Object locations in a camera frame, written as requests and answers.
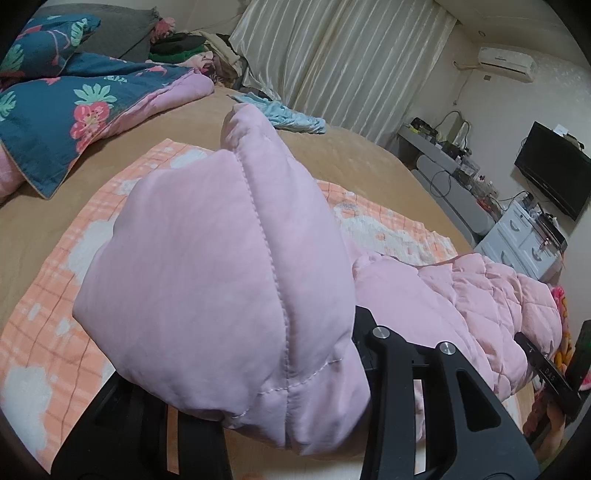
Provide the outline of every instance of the silver screw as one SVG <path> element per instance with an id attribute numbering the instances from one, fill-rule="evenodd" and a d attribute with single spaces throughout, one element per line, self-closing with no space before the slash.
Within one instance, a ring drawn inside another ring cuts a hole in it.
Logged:
<path id="1" fill-rule="evenodd" d="M 388 338 L 390 336 L 390 330 L 386 327 L 376 327 L 372 330 L 372 333 L 377 338 Z"/>
<path id="2" fill-rule="evenodd" d="M 456 353 L 456 346 L 451 342 L 443 342 L 439 345 L 439 349 L 446 355 L 453 355 Z"/>

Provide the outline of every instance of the floral pillow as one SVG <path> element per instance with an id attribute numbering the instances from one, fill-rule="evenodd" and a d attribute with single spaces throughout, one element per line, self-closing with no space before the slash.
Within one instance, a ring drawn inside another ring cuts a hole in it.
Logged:
<path id="1" fill-rule="evenodd" d="M 30 19 L 0 64 L 0 77 L 59 76 L 78 45 L 99 25 L 100 19 L 83 14 Z"/>

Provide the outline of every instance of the tan bed sheet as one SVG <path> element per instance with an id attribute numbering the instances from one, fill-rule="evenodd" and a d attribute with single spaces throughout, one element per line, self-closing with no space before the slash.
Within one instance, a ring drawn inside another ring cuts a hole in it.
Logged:
<path id="1" fill-rule="evenodd" d="M 24 186 L 0 207 L 0 331 L 72 220 L 111 177 L 166 138 L 219 148 L 223 119 L 235 104 L 227 97 L 231 92 L 217 87 L 209 97 L 91 145 L 51 200 Z M 460 254 L 471 251 L 437 203 L 389 152 L 342 128 L 329 127 L 325 135 L 280 135 L 315 178 L 423 222 L 448 236 Z"/>

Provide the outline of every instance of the blue floral comforter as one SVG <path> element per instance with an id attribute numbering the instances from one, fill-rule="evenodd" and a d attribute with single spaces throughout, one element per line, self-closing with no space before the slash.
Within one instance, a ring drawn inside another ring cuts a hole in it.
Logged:
<path id="1" fill-rule="evenodd" d="M 48 199 L 98 133 L 189 71 L 74 54 L 59 77 L 17 83 L 0 93 L 0 140 L 27 181 Z"/>

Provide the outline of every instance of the pink quilted jacket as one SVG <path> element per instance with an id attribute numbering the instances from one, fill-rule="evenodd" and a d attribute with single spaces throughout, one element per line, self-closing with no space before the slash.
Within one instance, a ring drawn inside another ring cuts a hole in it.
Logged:
<path id="1" fill-rule="evenodd" d="M 548 288 L 504 265 L 473 254 L 418 270 L 345 245 L 256 107 L 234 107 L 221 144 L 140 180 L 85 276 L 74 316 L 125 378 L 309 454 L 343 445 L 368 405 L 355 304 L 410 342 L 453 342 L 501 399 L 528 375 L 516 331 L 558 347 Z"/>

